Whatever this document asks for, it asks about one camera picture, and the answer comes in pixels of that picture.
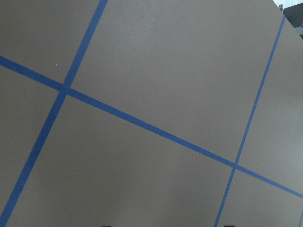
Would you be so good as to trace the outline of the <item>black box with label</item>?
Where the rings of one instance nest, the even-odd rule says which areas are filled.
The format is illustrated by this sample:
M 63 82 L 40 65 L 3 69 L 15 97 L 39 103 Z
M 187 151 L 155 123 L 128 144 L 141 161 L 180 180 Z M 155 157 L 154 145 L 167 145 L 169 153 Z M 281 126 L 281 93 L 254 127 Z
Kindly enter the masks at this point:
M 287 7 L 283 10 L 284 16 L 294 28 L 303 27 L 303 4 Z

